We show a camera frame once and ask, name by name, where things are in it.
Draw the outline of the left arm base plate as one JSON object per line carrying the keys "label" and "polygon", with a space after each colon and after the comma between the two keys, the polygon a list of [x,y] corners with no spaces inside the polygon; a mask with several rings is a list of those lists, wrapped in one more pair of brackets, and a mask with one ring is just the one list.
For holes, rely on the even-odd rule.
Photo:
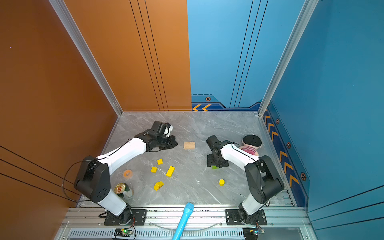
{"label": "left arm base plate", "polygon": [[105,217],[104,225],[105,226],[143,226],[147,217],[147,210],[145,209],[130,209],[128,212],[128,217],[124,218],[120,216],[115,216],[110,212],[106,214],[100,214]]}

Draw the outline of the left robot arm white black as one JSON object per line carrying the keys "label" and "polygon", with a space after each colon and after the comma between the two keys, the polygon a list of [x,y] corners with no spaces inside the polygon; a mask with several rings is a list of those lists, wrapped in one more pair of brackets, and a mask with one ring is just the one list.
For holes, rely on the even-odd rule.
{"label": "left robot arm white black", "polygon": [[128,161],[154,148],[159,151],[175,148],[178,143],[172,130],[170,123],[155,121],[150,129],[135,135],[117,149],[96,158],[84,158],[79,161],[81,165],[74,188],[115,216],[119,224],[127,224],[132,218],[131,206],[112,190],[111,175]]}

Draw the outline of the yellow long block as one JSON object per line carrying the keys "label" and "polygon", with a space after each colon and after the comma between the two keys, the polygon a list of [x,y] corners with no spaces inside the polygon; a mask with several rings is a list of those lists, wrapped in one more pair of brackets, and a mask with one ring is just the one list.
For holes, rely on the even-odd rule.
{"label": "yellow long block", "polygon": [[174,171],[175,171],[175,167],[170,166],[169,169],[168,169],[168,171],[167,171],[167,173],[166,173],[166,176],[169,177],[169,178],[171,178],[172,175],[173,175],[173,173],[174,173]]}

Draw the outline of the natural wood block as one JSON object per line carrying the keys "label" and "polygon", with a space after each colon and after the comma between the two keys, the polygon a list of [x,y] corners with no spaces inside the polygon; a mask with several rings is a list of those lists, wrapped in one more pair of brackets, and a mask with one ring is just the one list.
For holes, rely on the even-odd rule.
{"label": "natural wood block", "polygon": [[195,147],[195,142],[184,142],[184,147]]}
{"label": "natural wood block", "polygon": [[196,148],[195,146],[184,146],[185,150],[193,150],[195,148]]}

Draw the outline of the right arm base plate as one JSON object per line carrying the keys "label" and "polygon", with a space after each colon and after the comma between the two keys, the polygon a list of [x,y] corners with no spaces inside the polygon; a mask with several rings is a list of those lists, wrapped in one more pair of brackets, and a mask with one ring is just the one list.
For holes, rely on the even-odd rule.
{"label": "right arm base plate", "polygon": [[266,226],[267,217],[264,210],[259,210],[252,215],[248,215],[244,210],[240,209],[226,209],[227,225],[259,225]]}

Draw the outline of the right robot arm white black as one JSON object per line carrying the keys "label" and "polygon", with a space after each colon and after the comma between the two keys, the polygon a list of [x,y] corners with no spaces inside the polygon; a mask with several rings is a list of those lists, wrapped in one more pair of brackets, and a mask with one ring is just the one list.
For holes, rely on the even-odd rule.
{"label": "right robot arm white black", "polygon": [[227,168],[232,163],[245,171],[250,194],[240,203],[238,215],[245,225],[256,223],[262,207],[285,189],[284,181],[272,159],[258,155],[257,150],[262,146],[262,140],[256,135],[247,135],[243,137],[242,145],[236,147],[235,143],[219,141],[213,135],[208,137],[206,143],[212,151],[207,155],[208,167]]}

